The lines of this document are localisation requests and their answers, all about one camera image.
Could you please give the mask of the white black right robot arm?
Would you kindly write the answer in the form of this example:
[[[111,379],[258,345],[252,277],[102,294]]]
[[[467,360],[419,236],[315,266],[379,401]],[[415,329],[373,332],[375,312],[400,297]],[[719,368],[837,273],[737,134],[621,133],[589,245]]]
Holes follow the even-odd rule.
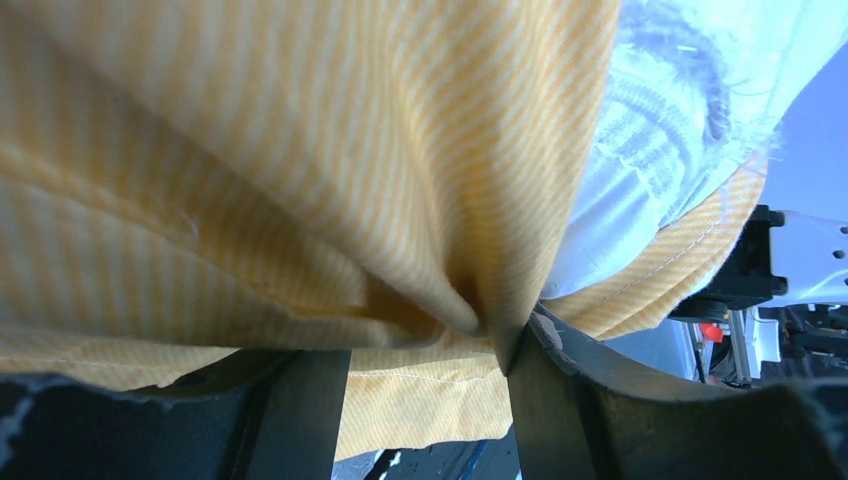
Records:
[[[711,285],[677,308],[727,321],[750,375],[757,306],[847,299],[847,226],[756,208]],[[527,479],[843,479],[847,382],[730,390],[629,358],[537,306],[508,375]]]

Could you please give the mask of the white pillow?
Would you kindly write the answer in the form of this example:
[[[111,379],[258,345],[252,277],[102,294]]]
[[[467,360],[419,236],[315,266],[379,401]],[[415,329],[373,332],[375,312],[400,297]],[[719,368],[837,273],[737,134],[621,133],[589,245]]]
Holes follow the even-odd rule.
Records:
[[[846,43],[843,1],[626,1],[590,157],[541,290],[621,272],[708,196],[730,229],[729,178]]]

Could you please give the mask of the yellow and blue printed pillowcase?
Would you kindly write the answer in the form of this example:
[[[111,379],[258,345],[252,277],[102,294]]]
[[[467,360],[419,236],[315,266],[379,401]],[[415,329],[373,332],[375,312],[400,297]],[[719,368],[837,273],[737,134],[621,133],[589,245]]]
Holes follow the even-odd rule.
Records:
[[[626,1],[5,1],[1,370],[117,391],[351,349],[347,457],[503,436],[531,309],[655,326],[729,255],[728,180],[596,285],[541,290]]]

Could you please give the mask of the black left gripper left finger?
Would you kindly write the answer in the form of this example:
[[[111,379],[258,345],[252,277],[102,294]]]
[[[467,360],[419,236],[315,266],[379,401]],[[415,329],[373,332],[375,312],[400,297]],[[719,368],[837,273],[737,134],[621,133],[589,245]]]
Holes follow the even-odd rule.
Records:
[[[1,379],[5,479],[327,479],[350,355],[244,351],[168,387]]]

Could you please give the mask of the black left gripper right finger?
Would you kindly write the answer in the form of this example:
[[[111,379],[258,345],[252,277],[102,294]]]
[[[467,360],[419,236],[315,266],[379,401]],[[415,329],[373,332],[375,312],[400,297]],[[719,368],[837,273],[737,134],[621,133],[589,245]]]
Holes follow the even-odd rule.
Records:
[[[843,479],[847,382],[735,390],[645,366],[537,305],[508,370],[527,479]]]

